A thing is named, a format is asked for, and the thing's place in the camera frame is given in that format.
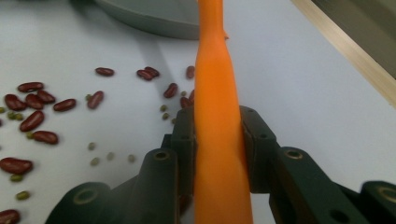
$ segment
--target kidney bean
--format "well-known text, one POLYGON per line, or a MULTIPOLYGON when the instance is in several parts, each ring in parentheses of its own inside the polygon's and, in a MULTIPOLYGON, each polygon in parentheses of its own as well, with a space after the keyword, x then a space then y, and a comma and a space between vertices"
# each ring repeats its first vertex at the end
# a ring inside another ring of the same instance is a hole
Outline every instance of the kidney bean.
POLYGON ((29 107, 32 107, 33 109, 43 109, 44 108, 44 102, 35 94, 27 94, 25 97, 25 102, 29 107))
POLYGON ((0 212, 0 224, 16 224, 21 220, 20 213, 15 209, 0 212))
POLYGON ((4 97, 4 101, 6 102, 7 107, 10 110, 15 110, 15 111, 22 111, 24 109, 26 109, 26 103, 22 102, 18 96, 14 95, 14 94, 7 94, 4 97))
POLYGON ((190 102, 190 100, 187 97, 183 96, 180 98, 180 105, 181 105, 181 108, 186 108, 186 107, 192 106, 192 102, 190 102))
POLYGON ((56 101, 56 98, 47 91, 39 90, 37 91, 37 96, 44 104, 52 104, 56 101))
POLYGON ((163 93, 163 96, 165 98, 171 98, 176 94, 176 92, 177 92, 177 84, 171 83, 169 84, 168 89, 163 93))
POLYGON ((0 168, 14 175, 24 175, 33 169, 31 161, 7 157, 0 160, 0 168))
POLYGON ((58 135, 53 132, 37 131, 33 133, 33 139, 37 142, 43 142, 50 145, 58 144, 58 135))
POLYGON ((21 132, 29 132, 38 127, 44 120, 44 113, 40 110, 33 112, 20 125, 21 132))
POLYGON ((150 72, 153 77, 159 77, 160 76, 160 72, 157 69, 153 68, 153 67, 147 66, 147 67, 145 67, 145 70, 150 72))
POLYGON ((195 90, 192 90, 189 96, 189 101, 194 104, 195 90))
POLYGON ((194 66, 188 66, 186 69, 186 78, 194 78, 195 76, 195 67, 194 66))
POLYGON ((152 75, 149 71, 147 71, 147 70, 137 70, 136 71, 136 74, 139 76, 139 77, 141 77, 141 78, 143 78, 143 79, 145 79, 145 80, 147 80, 147 81, 150 81, 150 80, 152 80, 153 78, 154 78, 154 75, 152 75))
POLYGON ((114 70, 111 68, 98 67, 95 72, 104 77, 112 77, 114 75, 114 70))
POLYGON ((89 109, 95 109, 102 103, 103 99, 105 98, 105 93, 102 91, 97 91, 87 102, 87 106, 89 109))
POLYGON ((42 82, 26 82, 18 87, 18 91, 21 92, 38 91, 43 88, 44 88, 44 84, 42 82))
POLYGON ((183 215, 192 203, 192 197, 190 195, 180 195, 178 196, 178 211, 180 215, 183 215))
POLYGON ((58 112, 64 112, 73 109, 76 106, 77 101, 75 99, 63 100, 53 106, 53 110, 58 112))

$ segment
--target table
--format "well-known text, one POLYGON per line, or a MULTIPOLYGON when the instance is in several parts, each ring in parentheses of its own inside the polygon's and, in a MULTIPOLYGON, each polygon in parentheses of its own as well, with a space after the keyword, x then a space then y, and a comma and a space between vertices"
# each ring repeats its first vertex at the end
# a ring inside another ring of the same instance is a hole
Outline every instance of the table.
MULTIPOLYGON (((281 146, 307 151, 334 182, 354 190, 368 180, 396 183, 394 108, 291 1, 230 0, 224 12, 240 105, 256 109, 281 146)), ((18 85, 42 81, 59 100, 76 98, 78 105, 64 113, 44 110, 40 129, 59 134, 58 146, 28 141, 17 121, 0 115, 0 157, 35 163, 21 183, 0 173, 0 210, 17 208, 21 223, 43 223, 76 185, 97 181, 114 188, 137 175, 144 155, 172 132, 160 106, 167 104, 171 117, 179 110, 178 99, 164 99, 163 91, 171 82, 193 89, 184 71, 197 47, 197 41, 128 27, 89 1, 1 1, 0 95, 23 96, 18 85), (137 78, 135 71, 148 65, 161 78, 137 78), (97 76, 99 66, 116 75, 97 76), (91 111, 84 98, 99 90, 106 99, 91 111), (93 151, 90 142, 97 145, 93 151), (106 160, 110 151, 113 161, 106 160), (94 157, 101 161, 91 167, 94 157), (22 190, 32 197, 17 202, 22 190)), ((268 195, 252 195, 252 204, 255 223, 274 223, 268 195)), ((190 210, 182 222, 192 223, 192 216, 190 210)))

